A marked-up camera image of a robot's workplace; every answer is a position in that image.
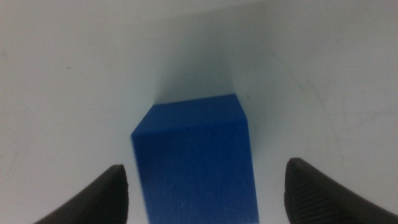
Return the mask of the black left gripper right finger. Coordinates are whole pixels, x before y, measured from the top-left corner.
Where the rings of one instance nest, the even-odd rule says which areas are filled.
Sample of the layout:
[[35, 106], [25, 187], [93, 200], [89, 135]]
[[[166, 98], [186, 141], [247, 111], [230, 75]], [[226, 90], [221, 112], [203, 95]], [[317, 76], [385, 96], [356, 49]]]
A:
[[397, 215], [360, 197], [299, 157], [287, 163], [284, 205], [290, 223], [397, 224]]

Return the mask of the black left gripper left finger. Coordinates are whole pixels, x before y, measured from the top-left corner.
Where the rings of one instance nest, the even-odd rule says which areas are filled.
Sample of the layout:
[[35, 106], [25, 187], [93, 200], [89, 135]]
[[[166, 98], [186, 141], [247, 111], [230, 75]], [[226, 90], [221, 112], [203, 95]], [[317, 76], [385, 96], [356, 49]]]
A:
[[47, 216], [39, 224], [125, 224], [129, 209], [126, 171], [113, 165], [90, 185]]

